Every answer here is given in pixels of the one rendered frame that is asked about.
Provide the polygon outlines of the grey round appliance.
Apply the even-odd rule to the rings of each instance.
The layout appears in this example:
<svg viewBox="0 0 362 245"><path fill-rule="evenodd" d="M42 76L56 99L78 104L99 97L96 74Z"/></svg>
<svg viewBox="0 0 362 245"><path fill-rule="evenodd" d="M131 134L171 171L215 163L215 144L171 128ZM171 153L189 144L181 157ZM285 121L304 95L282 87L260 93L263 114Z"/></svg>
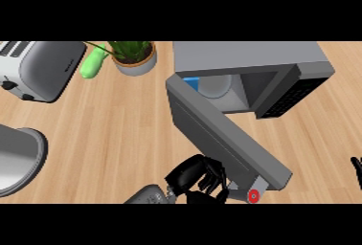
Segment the grey round appliance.
<svg viewBox="0 0 362 245"><path fill-rule="evenodd" d="M16 193L35 178L48 155L48 140L35 129L0 124L0 197Z"/></svg>

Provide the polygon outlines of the white milk carton red cap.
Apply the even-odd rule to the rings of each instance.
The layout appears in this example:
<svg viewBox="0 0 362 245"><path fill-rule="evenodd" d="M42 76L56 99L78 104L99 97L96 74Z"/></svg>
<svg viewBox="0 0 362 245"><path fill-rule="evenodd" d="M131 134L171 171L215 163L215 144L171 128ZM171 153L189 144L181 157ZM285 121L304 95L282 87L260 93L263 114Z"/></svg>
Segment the white milk carton red cap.
<svg viewBox="0 0 362 245"><path fill-rule="evenodd" d="M260 201L267 187L268 183L261 176L251 181L251 184L245 188L240 188L235 182L230 182L227 185L227 197L245 201L248 204L255 204Z"/></svg>

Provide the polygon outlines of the silver toaster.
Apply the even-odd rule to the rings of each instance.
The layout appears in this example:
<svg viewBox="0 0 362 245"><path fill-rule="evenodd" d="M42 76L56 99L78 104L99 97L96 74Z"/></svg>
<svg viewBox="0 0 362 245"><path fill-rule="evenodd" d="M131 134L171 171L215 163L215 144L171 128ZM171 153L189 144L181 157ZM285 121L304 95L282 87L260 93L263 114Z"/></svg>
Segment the silver toaster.
<svg viewBox="0 0 362 245"><path fill-rule="evenodd" d="M3 41L0 88L20 100L54 102L84 52L85 45L79 41Z"/></svg>

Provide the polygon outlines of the light green bottle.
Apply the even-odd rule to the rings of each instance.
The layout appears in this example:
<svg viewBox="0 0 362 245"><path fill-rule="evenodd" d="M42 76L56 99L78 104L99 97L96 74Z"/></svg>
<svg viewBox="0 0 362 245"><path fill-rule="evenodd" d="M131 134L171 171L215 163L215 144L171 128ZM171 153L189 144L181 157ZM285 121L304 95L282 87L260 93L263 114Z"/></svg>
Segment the light green bottle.
<svg viewBox="0 0 362 245"><path fill-rule="evenodd" d="M107 57L104 45L97 45L82 61L79 73L82 78L94 78L102 68L103 60Z"/></svg>

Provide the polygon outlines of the grey microwave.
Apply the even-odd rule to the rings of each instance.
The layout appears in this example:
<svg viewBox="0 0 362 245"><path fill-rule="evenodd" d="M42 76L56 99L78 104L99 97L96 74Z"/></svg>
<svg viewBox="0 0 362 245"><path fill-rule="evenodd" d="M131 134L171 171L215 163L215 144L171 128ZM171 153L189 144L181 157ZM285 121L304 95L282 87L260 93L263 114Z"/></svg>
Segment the grey microwave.
<svg viewBox="0 0 362 245"><path fill-rule="evenodd" d="M277 118L335 70L313 41L177 41L174 68L181 78L232 76L223 97L206 99L221 113Z"/></svg>

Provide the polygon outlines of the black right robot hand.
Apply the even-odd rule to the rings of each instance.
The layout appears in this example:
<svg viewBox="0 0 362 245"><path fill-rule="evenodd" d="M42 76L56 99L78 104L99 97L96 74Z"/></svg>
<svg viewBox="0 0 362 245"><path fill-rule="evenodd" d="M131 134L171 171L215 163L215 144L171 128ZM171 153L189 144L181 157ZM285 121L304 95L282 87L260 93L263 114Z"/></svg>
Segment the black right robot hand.
<svg viewBox="0 0 362 245"><path fill-rule="evenodd" d="M357 159L356 157L350 157L350 162L354 167L359 188L362 190L362 158Z"/></svg>

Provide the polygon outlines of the white round microwave plate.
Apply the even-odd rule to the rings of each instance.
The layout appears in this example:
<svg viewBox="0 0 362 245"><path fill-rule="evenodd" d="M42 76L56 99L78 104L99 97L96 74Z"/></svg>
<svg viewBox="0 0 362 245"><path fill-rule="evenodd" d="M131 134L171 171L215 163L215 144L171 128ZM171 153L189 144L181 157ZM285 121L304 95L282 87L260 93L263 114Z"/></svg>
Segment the white round microwave plate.
<svg viewBox="0 0 362 245"><path fill-rule="evenodd" d="M230 86L230 75L199 77L198 93L208 99L218 99L227 93Z"/></svg>

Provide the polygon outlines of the grey microwave door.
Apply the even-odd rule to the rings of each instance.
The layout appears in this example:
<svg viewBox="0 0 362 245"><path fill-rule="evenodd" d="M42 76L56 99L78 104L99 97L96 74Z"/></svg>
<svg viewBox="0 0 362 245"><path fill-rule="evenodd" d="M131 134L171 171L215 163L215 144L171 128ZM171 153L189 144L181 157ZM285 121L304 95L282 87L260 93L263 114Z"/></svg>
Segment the grey microwave door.
<svg viewBox="0 0 362 245"><path fill-rule="evenodd" d="M168 77L165 87L174 125L203 155L221 162L227 179L246 189L261 177L267 189L283 189L291 171L268 151L177 74Z"/></svg>

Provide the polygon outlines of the grey plant pot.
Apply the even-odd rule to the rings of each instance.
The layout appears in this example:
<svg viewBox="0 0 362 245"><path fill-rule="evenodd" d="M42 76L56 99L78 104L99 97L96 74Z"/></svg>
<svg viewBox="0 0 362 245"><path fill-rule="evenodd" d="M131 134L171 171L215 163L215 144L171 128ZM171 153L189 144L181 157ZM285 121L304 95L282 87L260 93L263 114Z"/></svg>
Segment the grey plant pot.
<svg viewBox="0 0 362 245"><path fill-rule="evenodd" d="M150 52L149 52L149 55L147 57L137 63L133 63L133 64L125 64L125 63L121 63L115 57L112 57L112 61L115 63L115 67L116 69L119 70L119 72L127 75L127 76L131 76L131 77L136 77L136 76L141 76L143 74L146 74L150 69L153 68L155 66L155 63L156 63L156 50L155 50L155 44L153 42L149 43L150 45Z"/></svg>

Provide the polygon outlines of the green leafy plant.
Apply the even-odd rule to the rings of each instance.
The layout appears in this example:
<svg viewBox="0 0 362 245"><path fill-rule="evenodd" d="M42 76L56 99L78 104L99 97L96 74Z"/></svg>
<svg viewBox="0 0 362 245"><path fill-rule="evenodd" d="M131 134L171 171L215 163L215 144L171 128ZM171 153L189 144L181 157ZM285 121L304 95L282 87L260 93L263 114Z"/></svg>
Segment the green leafy plant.
<svg viewBox="0 0 362 245"><path fill-rule="evenodd" d="M99 48L124 64L138 63L149 57L152 52L152 44L149 41L109 41L109 50L102 45L88 41L85 41L85 44Z"/></svg>

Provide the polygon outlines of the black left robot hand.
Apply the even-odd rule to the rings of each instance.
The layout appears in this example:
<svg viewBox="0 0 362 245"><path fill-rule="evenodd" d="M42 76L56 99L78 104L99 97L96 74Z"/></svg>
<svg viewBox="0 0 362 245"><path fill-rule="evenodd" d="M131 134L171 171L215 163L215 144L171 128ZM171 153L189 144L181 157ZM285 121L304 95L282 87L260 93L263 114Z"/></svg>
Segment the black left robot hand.
<svg viewBox="0 0 362 245"><path fill-rule="evenodd" d="M186 195L187 204L223 204L227 199L226 171L221 162L196 154L165 176L168 190Z"/></svg>

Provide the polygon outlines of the blue box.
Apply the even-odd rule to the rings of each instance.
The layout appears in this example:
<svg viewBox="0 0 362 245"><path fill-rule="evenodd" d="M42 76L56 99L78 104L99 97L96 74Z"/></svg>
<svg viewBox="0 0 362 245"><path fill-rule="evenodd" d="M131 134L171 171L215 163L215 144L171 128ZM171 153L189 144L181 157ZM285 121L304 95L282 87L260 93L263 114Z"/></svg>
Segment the blue box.
<svg viewBox="0 0 362 245"><path fill-rule="evenodd" d="M199 85L199 78L198 77L187 77L183 78L183 81L187 83L187 85L193 88L193 90L198 90Z"/></svg>

